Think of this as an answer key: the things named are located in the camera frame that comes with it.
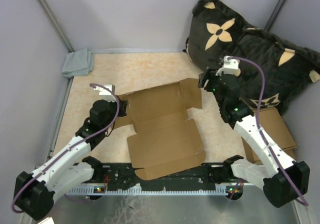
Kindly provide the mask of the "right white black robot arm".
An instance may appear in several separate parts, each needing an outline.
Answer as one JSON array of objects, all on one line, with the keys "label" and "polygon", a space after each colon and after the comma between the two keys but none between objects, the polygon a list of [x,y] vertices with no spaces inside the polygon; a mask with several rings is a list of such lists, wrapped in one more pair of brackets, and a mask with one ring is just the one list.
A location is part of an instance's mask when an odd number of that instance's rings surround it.
[{"label": "right white black robot arm", "polygon": [[264,192],[268,201],[281,207],[293,200],[304,206],[308,191],[310,168],[296,162],[286,154],[257,121],[258,115],[240,98],[240,85],[236,76],[206,69],[198,78],[198,86],[213,93],[220,116],[236,131],[258,156],[261,165],[253,164],[236,155],[224,161],[224,179],[237,178],[254,184]]}]

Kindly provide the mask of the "brown cardboard box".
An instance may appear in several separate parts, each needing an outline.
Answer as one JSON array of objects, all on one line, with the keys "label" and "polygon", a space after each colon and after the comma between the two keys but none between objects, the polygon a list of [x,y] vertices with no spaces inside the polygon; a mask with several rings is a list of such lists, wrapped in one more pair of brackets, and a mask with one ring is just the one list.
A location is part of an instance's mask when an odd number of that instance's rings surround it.
[{"label": "brown cardboard box", "polygon": [[198,80],[185,78],[120,95],[127,101],[126,116],[116,120],[116,128],[133,125],[135,134],[127,146],[135,174],[153,180],[200,166],[205,147],[190,108],[202,108]]}]

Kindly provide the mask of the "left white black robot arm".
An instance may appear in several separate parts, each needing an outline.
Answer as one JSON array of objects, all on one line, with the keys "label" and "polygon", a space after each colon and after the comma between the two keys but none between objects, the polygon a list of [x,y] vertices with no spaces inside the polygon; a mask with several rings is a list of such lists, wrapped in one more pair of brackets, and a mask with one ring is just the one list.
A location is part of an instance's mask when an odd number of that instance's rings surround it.
[{"label": "left white black robot arm", "polygon": [[114,127],[116,118],[126,116],[127,104],[119,96],[114,101],[95,101],[83,126],[61,151],[31,173],[18,175],[12,211],[41,220],[73,187],[89,180],[101,181],[102,163],[88,154],[109,136],[108,129]]}]

